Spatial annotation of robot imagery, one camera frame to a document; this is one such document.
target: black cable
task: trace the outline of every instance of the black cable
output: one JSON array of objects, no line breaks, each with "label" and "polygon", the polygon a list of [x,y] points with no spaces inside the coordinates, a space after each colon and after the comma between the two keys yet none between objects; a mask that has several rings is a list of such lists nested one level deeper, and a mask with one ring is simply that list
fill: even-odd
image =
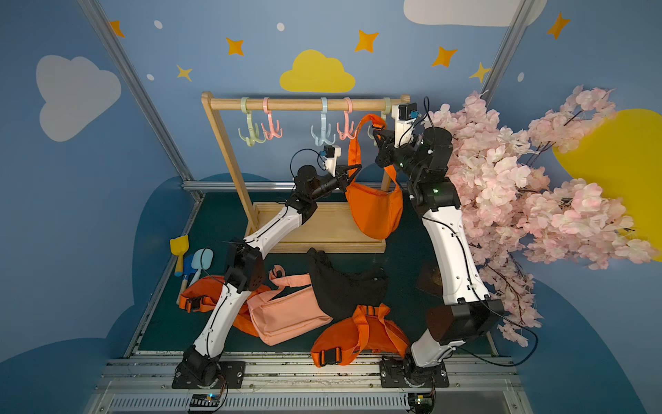
[{"label": "black cable", "polygon": [[[225,282],[224,285],[225,285],[225,287],[228,287],[228,282]],[[216,320],[216,317],[218,316],[218,312],[220,312],[220,307],[223,306],[223,303],[225,303],[226,300],[228,300],[228,295],[225,295],[225,298],[223,298],[223,302],[221,302],[220,305],[216,306],[218,311],[216,313],[214,313],[214,319],[211,320],[211,325],[209,325],[210,327],[214,326],[214,321]],[[211,334],[211,332],[207,333],[207,341],[205,341],[207,343],[207,357],[208,358],[211,358],[211,354],[209,354],[209,335],[210,334]]]},{"label": "black cable", "polygon": [[324,160],[322,159],[322,156],[320,155],[319,152],[313,150],[312,148],[303,148],[303,149],[301,149],[301,150],[299,150],[299,151],[296,151],[296,152],[294,153],[294,155],[292,155],[292,158],[290,158],[290,174],[292,174],[292,180],[295,179],[294,172],[292,172],[292,161],[294,161],[294,157],[295,157],[299,152],[302,152],[302,151],[313,151],[313,152],[317,155],[317,166],[318,166],[320,169],[322,169],[323,171],[326,169],[326,168],[324,168],[324,167],[322,167],[322,166],[320,165],[320,161],[324,161]]},{"label": "black cable", "polygon": [[[437,221],[437,220],[429,219],[428,217],[423,217],[423,216],[420,216],[420,217],[421,217],[422,219],[425,219],[425,220],[428,220],[428,221],[434,221],[435,223],[439,223],[439,224],[441,224],[441,225],[443,225],[443,226],[446,226],[446,227],[447,227],[447,228],[453,233],[453,236],[455,237],[455,239],[457,239],[457,242],[459,243],[459,246],[460,246],[460,248],[462,249],[462,256],[464,257],[464,264],[465,264],[465,266],[466,266],[466,268],[467,268],[467,277],[468,277],[468,279],[469,279],[469,283],[471,283],[471,284],[473,285],[473,282],[471,282],[471,272],[469,271],[469,261],[468,261],[468,259],[467,259],[467,253],[466,253],[466,251],[464,250],[464,245],[462,245],[462,240],[459,239],[457,233],[456,233],[456,232],[455,232],[455,231],[454,231],[449,225],[447,225],[447,224],[445,224],[445,223],[442,223],[441,221]],[[536,351],[536,349],[538,348],[538,341],[539,341],[538,335],[537,335],[534,331],[532,331],[531,329],[529,329],[529,328],[527,328],[527,327],[525,327],[525,326],[522,326],[522,325],[520,325],[520,324],[518,324],[518,323],[515,323],[515,322],[511,321],[510,319],[506,318],[505,316],[501,315],[500,313],[493,311],[493,310],[492,310],[492,309],[491,309],[491,308],[490,308],[490,307],[484,302],[484,299],[481,299],[481,298],[478,296],[478,293],[476,293],[475,289],[473,289],[473,286],[471,287],[471,291],[473,291],[473,294],[475,295],[476,299],[478,299],[478,302],[480,302],[481,305],[485,306],[485,308],[486,308],[488,311],[490,311],[491,313],[494,313],[496,316],[500,317],[500,318],[503,319],[504,321],[506,321],[506,322],[508,322],[508,323],[512,323],[512,324],[515,325],[516,327],[520,327],[521,329],[524,329],[525,331],[530,332],[530,333],[534,336],[534,338],[536,339],[536,342],[534,343],[534,347],[533,347],[533,349],[531,349],[531,352],[529,352],[528,355],[524,357],[524,359],[522,359],[522,360],[519,361],[519,362],[513,363],[513,364],[499,364],[498,362],[492,362],[492,361],[486,360],[486,359],[484,359],[484,358],[481,358],[480,356],[474,354],[474,353],[471,352],[471,351],[468,351],[468,350],[462,348],[461,346],[458,346],[457,348],[462,349],[464,352],[466,352],[466,353],[468,353],[468,354],[471,354],[471,355],[473,355],[474,357],[476,357],[476,358],[478,358],[478,359],[480,359],[480,360],[482,360],[482,361],[485,361],[485,362],[487,362],[488,364],[492,364],[492,365],[497,365],[497,366],[508,366],[508,367],[510,367],[510,366],[518,366],[518,365],[521,365],[521,364],[525,363],[529,358],[531,358],[531,355],[533,355],[534,352]]]},{"label": "black cable", "polygon": [[402,134],[402,135],[400,136],[400,140],[398,140],[398,142],[400,142],[400,141],[402,140],[402,138],[403,138],[405,135],[407,135],[407,133],[409,132],[409,130],[411,130],[411,129],[413,129],[413,128],[416,128],[416,126],[420,125],[421,122],[425,121],[425,117],[426,117],[426,116],[427,116],[428,119],[430,120],[430,126],[431,126],[431,127],[434,126],[434,124],[432,123],[432,118],[430,118],[430,98],[429,98],[429,97],[425,97],[425,98],[423,98],[423,110],[425,111],[425,113],[423,114],[422,118],[421,118],[421,119],[418,119],[418,117],[417,117],[417,118],[416,118],[417,121],[414,122],[413,124],[411,124],[411,126],[410,126],[409,128],[407,128],[407,130],[404,132],[404,134]]}]

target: pink bag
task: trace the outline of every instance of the pink bag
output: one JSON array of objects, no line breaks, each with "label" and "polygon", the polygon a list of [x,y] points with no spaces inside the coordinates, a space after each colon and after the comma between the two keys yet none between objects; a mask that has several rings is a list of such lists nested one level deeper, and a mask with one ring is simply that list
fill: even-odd
[{"label": "pink bag", "polygon": [[277,278],[278,272],[285,275],[283,267],[279,265],[269,272],[269,280],[278,286],[278,289],[255,295],[246,302],[253,325],[267,345],[279,344],[324,326],[332,320],[317,305],[312,286],[272,301],[285,286],[310,285],[308,274]]}]

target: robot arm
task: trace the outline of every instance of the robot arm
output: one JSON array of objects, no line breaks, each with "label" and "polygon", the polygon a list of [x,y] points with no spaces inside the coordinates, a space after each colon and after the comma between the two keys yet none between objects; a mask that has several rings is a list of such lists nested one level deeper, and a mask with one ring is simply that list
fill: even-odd
[{"label": "robot arm", "polygon": [[340,147],[324,147],[325,164],[331,174],[318,176],[315,167],[299,168],[295,189],[285,206],[270,222],[243,240],[233,240],[228,249],[225,283],[218,304],[205,328],[184,352],[175,370],[173,388],[210,388],[216,384],[220,367],[218,359],[225,339],[244,302],[262,284],[264,258],[292,230],[303,225],[317,209],[316,200],[339,188],[345,191],[361,165],[336,165]]},{"label": "robot arm", "polygon": [[404,361],[406,377],[421,384],[429,378],[429,368],[440,365],[467,339],[487,332],[504,309],[501,300],[490,299],[478,276],[463,230],[459,197],[446,177],[452,135],[431,127],[415,138],[415,103],[394,106],[391,112],[395,129],[375,128],[373,133],[379,148],[375,163],[382,168],[395,165],[410,177],[409,198],[432,240],[444,289],[444,305],[427,311],[428,329],[412,344]]}]

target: black bag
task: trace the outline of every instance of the black bag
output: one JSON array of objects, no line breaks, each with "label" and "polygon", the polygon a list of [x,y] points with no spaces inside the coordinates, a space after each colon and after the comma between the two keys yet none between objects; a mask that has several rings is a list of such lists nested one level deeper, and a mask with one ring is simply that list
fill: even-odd
[{"label": "black bag", "polygon": [[333,319],[351,318],[357,305],[378,307],[386,296],[389,278],[380,266],[360,274],[341,273],[325,252],[308,250],[308,272],[320,309]]}]

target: blue hook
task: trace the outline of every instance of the blue hook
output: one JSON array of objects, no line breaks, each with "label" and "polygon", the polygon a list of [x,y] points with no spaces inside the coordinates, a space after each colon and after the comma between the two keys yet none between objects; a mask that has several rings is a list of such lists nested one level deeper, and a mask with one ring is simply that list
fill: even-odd
[{"label": "blue hook", "polygon": [[317,146],[322,146],[324,144],[328,145],[333,145],[336,141],[336,134],[333,134],[333,141],[329,142],[328,137],[331,136],[331,124],[328,125],[328,131],[326,128],[326,112],[328,111],[329,106],[326,98],[322,98],[322,128],[321,128],[321,136],[317,137],[315,133],[312,131],[314,128],[314,125],[310,126],[310,134],[312,137],[315,139],[315,145]]}]

